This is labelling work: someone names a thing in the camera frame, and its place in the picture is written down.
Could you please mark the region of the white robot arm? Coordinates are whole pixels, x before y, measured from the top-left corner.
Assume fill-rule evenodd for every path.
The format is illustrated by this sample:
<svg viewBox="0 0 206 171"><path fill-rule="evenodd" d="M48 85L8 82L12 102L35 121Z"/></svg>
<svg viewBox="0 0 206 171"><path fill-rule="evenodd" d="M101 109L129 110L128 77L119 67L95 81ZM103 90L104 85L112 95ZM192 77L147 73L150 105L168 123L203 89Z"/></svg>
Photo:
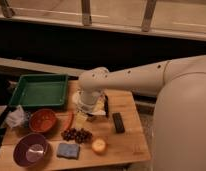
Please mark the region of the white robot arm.
<svg viewBox="0 0 206 171"><path fill-rule="evenodd" d="M78 107L87 112L105 89L155 96L152 171L206 171L206 55L116 72L98 67L78 83Z"/></svg>

